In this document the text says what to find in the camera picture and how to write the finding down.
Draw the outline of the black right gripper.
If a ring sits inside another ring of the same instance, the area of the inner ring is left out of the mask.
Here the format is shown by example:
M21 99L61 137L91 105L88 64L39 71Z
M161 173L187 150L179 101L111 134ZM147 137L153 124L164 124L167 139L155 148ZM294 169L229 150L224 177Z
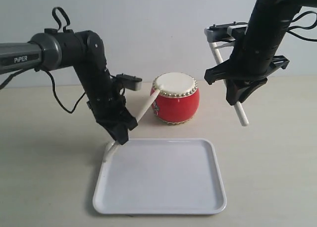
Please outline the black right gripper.
M289 59L277 56L276 48L258 48L235 40L233 51L228 59L234 72L233 80L226 79L226 100L233 106L243 103L258 88L267 83L267 77L278 69L286 69ZM244 87L243 81L251 81Z

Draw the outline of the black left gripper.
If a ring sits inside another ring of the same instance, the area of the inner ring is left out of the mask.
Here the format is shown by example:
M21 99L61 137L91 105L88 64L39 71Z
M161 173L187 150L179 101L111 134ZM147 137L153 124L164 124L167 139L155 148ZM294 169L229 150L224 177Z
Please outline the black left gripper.
M125 89L87 88L86 93L96 122L114 141L124 145L129 140L128 130L138 126L136 118L126 107Z

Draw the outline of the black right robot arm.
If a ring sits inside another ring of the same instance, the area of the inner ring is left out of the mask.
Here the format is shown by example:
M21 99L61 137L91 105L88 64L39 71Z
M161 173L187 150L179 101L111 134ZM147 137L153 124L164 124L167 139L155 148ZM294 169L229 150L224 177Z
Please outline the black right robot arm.
M208 84L226 83L230 105L243 103L256 89L267 83L269 75L286 69L289 60L276 51L291 26L301 18L302 7L316 7L317 0L257 0L247 23L213 25L205 30L207 41L233 45L228 60L205 71Z

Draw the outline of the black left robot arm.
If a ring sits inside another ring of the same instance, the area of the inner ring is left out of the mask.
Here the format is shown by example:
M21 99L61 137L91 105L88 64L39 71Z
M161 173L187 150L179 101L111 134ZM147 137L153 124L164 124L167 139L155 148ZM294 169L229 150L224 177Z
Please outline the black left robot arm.
M123 145L137 125L126 108L124 90L137 90L141 78L111 76L106 67L104 43L93 31L74 33L45 29L27 43L0 45L0 72L16 76L30 69L50 71L73 67L88 98L96 122Z

